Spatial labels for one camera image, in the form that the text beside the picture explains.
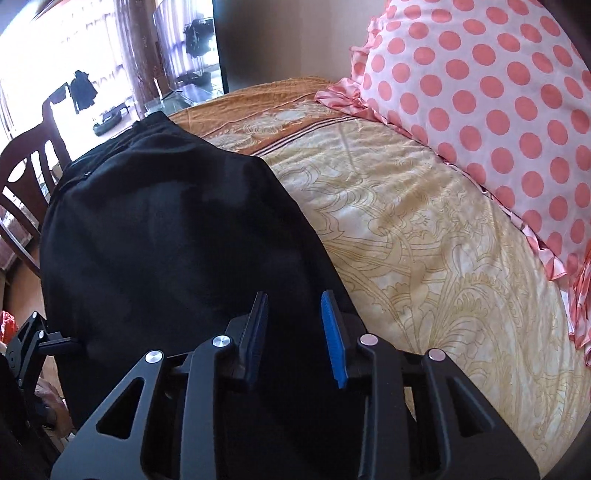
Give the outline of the black pants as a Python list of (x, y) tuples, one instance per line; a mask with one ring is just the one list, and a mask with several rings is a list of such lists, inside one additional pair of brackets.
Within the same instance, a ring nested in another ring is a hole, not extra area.
[(332, 375), (322, 294), (356, 308), (315, 229), (262, 159), (161, 113), (64, 172), (45, 216), (42, 291), (77, 431), (153, 350), (186, 354), (269, 298), (259, 374), (233, 417), (217, 479), (354, 479), (363, 399)]

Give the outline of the yellow patterned bedspread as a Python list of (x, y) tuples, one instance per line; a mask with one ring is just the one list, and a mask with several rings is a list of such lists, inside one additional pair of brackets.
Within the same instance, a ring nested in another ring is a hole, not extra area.
[(318, 103), (322, 86), (263, 84), (172, 119), (270, 165), (372, 332), (406, 351), (445, 350), (544, 478), (588, 478), (590, 372), (558, 285), (487, 194), (421, 144)]

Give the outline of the dark wooden chair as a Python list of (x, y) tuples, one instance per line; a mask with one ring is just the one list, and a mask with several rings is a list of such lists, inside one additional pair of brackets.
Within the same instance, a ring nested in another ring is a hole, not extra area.
[(46, 144), (50, 143), (58, 164), (64, 171), (71, 158), (55, 122), (50, 99), (42, 104), (42, 122), (12, 139), (1, 153), (1, 207), (18, 224), (39, 241), (40, 228), (49, 200), (37, 180), (32, 156), (39, 156), (40, 170), (48, 195), (56, 188), (47, 159)]

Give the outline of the glass side table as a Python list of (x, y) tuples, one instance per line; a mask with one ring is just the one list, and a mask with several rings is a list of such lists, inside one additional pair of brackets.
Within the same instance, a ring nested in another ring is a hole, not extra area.
[(224, 95), (224, 91), (221, 88), (208, 85), (207, 89), (205, 89), (194, 84), (188, 84), (172, 90), (162, 97), (148, 101), (145, 104), (145, 110), (147, 115), (161, 111), (165, 115), (171, 116), (222, 95)]

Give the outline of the left polka dot pillow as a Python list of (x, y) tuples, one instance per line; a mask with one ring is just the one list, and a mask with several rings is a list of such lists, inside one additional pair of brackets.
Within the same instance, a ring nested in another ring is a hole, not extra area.
[(536, 1), (390, 1), (317, 94), (383, 123), (482, 186), (568, 288), (568, 334), (590, 347), (590, 72)]

